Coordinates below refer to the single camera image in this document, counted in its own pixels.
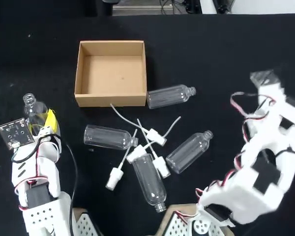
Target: black cable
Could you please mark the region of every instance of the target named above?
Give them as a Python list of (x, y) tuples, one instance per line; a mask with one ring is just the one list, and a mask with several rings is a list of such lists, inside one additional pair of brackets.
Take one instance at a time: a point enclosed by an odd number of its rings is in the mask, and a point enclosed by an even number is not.
[(295, 151), (292, 150), (291, 147), (288, 147), (288, 148), (285, 149), (285, 150), (281, 150), (281, 151), (279, 151), (279, 152), (275, 155), (274, 158), (277, 158), (279, 155), (281, 155), (281, 154), (284, 153), (284, 152), (289, 152), (289, 153), (293, 153), (293, 154), (295, 154)]
[(173, 15), (175, 15), (175, 8), (174, 8), (174, 5), (175, 5), (174, 0), (172, 0)]
[(71, 157), (72, 157), (72, 160), (73, 160), (74, 169), (75, 169), (75, 180), (74, 180), (73, 192), (72, 192), (71, 203), (70, 203), (69, 226), (70, 226), (71, 236), (74, 236), (74, 234), (73, 234), (73, 228), (72, 228), (73, 200), (74, 200), (74, 197), (75, 197), (75, 191), (76, 191), (77, 186), (78, 186), (79, 174), (78, 174), (77, 162), (75, 160), (74, 154), (73, 154), (72, 149), (69, 146), (69, 144), (61, 136), (59, 136), (58, 134), (47, 134), (47, 135), (45, 135), (43, 137), (40, 137), (38, 139), (37, 145), (35, 146), (35, 148), (33, 149), (33, 151), (27, 157), (25, 157), (22, 160), (18, 160), (18, 161), (12, 160), (12, 162), (14, 162), (14, 163), (22, 163), (22, 162), (30, 159), (33, 156), (33, 154), (38, 150), (38, 147), (39, 147), (39, 145), (41, 143), (41, 140), (44, 139), (44, 138), (47, 138), (47, 137), (57, 137), (57, 138), (59, 138), (61, 140), (61, 142), (63, 142), (66, 145), (66, 147), (69, 149), (69, 152), (70, 152)]
[(179, 11), (180, 14), (182, 14), (182, 11), (176, 6), (176, 1), (173, 1), (173, 6)]
[(165, 10), (164, 10), (164, 6), (165, 6), (165, 4), (166, 4), (168, 1), (169, 1), (169, 0), (166, 0), (166, 1), (164, 2), (164, 4), (162, 5), (162, 7), (161, 7), (161, 12), (164, 13), (164, 15), (167, 15), (166, 12), (165, 12)]

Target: empty plastic bottle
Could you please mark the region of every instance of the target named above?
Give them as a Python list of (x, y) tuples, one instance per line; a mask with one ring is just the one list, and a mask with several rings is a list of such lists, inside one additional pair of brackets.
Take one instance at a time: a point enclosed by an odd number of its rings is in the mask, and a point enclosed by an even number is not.
[(165, 107), (188, 101), (189, 97), (196, 94), (194, 87), (177, 85), (147, 92), (147, 105), (150, 109)]
[(88, 124), (84, 132), (84, 143), (88, 145), (125, 150), (138, 145), (138, 138), (127, 131)]
[(29, 121), (29, 127), (32, 134), (37, 136), (40, 128), (45, 125), (48, 108), (45, 103), (37, 101), (32, 93), (27, 93), (23, 96), (24, 113)]
[(153, 165), (151, 154), (145, 154), (133, 161), (133, 167), (137, 174), (143, 195), (156, 212), (166, 210), (166, 190), (162, 179)]
[(180, 174), (208, 149), (211, 138), (213, 134), (209, 130), (193, 134), (166, 157), (166, 162), (174, 172)]

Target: open cardboard box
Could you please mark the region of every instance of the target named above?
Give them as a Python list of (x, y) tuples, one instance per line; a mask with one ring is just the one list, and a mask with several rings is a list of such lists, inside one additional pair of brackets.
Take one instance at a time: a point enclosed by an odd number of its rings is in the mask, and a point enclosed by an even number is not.
[(144, 106), (143, 41), (81, 41), (74, 95), (80, 107)]

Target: black fabric surface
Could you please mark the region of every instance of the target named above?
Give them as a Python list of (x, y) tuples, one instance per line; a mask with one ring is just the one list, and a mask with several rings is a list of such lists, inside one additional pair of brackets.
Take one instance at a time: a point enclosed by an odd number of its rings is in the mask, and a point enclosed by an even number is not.
[[(136, 16), (0, 25), (0, 124), (22, 117), (22, 96), (34, 93), (56, 111), (61, 135), (77, 157), (80, 179), (74, 206), (86, 208), (104, 235), (154, 234), (163, 214), (145, 202), (129, 164), (115, 191), (105, 189), (124, 152), (104, 148), (90, 152), (83, 144), (89, 123), (130, 133), (134, 127), (111, 108), (79, 108), (73, 95), (79, 41), (115, 39), (145, 41), (149, 90), (176, 84), (197, 89), (195, 97), (180, 105), (119, 108), (126, 117), (140, 118), (144, 127), (161, 134), (182, 116), (166, 145), (155, 145), (164, 157), (193, 133), (213, 132), (210, 148), (199, 160), (163, 181), (166, 205), (195, 203), (194, 189), (222, 179), (244, 144), (242, 117), (229, 98), (238, 90), (256, 92), (249, 72), (279, 68), (286, 93), (295, 97), (295, 15)], [(254, 98), (243, 102), (251, 111), (257, 105)], [(138, 137), (144, 142), (141, 134)], [(0, 137), (0, 235), (26, 235), (13, 193), (10, 156)], [(71, 194), (74, 169), (67, 150), (57, 166), (61, 188)], [(275, 213), (234, 232), (295, 235), (295, 180)]]

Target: bottle cap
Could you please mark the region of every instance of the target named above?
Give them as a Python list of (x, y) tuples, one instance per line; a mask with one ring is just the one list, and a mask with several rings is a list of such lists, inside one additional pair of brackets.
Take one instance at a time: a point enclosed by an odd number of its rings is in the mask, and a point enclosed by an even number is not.
[(153, 160), (153, 165), (160, 172), (163, 178), (171, 175), (162, 156), (159, 156), (155, 160)]
[(106, 184), (106, 188), (113, 191), (119, 182), (121, 180), (121, 177), (123, 176), (123, 171), (118, 168), (113, 168), (110, 172), (109, 180)]
[(151, 141), (156, 141), (161, 146), (164, 146), (166, 143), (166, 139), (162, 137), (156, 130), (150, 129), (147, 133), (147, 138)]
[(135, 149), (133, 149), (132, 153), (130, 153), (129, 155), (127, 155), (127, 160), (128, 160), (129, 163), (132, 163), (135, 159), (143, 156), (146, 153), (147, 153), (147, 151), (140, 144)]

